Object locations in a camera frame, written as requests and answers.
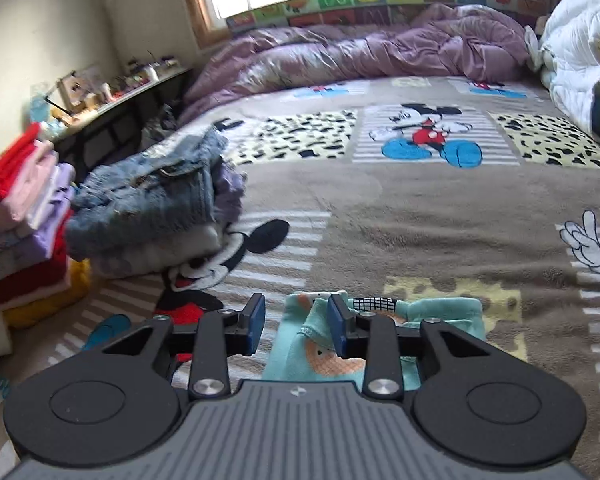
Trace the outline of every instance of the leopard print patch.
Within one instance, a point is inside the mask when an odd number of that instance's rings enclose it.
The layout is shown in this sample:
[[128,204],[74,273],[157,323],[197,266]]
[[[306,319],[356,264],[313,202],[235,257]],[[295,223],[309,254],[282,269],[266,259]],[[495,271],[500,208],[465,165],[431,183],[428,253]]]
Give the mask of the leopard print patch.
[[600,170],[600,145],[567,119],[529,114],[491,117],[504,128],[526,160]]
[[273,160],[341,158],[356,117],[355,110],[270,117],[225,159],[239,166]]

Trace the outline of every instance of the black circular joint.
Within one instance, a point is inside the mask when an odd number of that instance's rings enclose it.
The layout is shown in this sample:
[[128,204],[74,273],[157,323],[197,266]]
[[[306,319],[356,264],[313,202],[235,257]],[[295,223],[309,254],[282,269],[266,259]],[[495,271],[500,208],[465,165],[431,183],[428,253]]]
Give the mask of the black circular joint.
[[50,406],[54,414],[65,422],[96,424],[115,416],[124,403],[124,392],[113,384],[79,381],[58,390],[51,397]]
[[128,460],[180,416],[173,388],[147,360],[83,352],[10,393],[4,425],[21,456],[71,468]]
[[531,468],[569,458],[586,423],[578,394],[519,361],[454,360],[425,381],[413,415],[441,448],[485,466]]
[[494,424],[522,424],[542,407],[533,391],[512,383],[481,384],[469,392],[466,401],[475,415]]

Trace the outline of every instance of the mickey mouse print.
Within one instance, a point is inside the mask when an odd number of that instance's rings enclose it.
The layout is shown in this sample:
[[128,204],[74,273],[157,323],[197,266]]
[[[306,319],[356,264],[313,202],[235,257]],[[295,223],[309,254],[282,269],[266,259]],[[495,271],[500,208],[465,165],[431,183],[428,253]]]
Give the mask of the mickey mouse print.
[[420,103],[366,108],[353,162],[446,162],[463,169],[519,165],[507,141],[482,113]]

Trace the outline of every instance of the blue cartoon shoe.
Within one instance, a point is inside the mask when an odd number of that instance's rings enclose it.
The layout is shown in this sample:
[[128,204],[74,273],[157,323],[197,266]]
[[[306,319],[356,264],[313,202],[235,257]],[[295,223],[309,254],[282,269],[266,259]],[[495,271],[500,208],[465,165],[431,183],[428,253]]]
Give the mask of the blue cartoon shoe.
[[470,140],[449,140],[440,156],[456,168],[477,168],[482,163],[482,150]]
[[131,327],[131,321],[127,316],[124,316],[123,314],[109,316],[107,319],[98,323],[97,327],[93,329],[93,332],[89,335],[82,350],[89,350],[100,343],[104,343],[113,336],[123,333],[129,327]]
[[429,150],[406,139],[390,140],[382,147],[382,154],[395,160],[424,160],[432,157]]

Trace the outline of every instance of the red clothing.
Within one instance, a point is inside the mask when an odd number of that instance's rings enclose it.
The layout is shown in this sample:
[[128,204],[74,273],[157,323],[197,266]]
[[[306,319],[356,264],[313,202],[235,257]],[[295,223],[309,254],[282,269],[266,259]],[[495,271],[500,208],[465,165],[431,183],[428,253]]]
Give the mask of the red clothing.
[[64,244],[64,226],[71,216],[71,210],[62,220],[62,225],[56,233],[54,253],[45,262],[22,269],[0,280],[0,303],[6,303],[13,298],[29,294],[40,286],[55,285],[64,280],[67,270],[66,245]]
[[11,146],[0,155],[0,202],[13,186],[24,161],[35,150],[33,141],[40,131],[40,125],[32,124]]

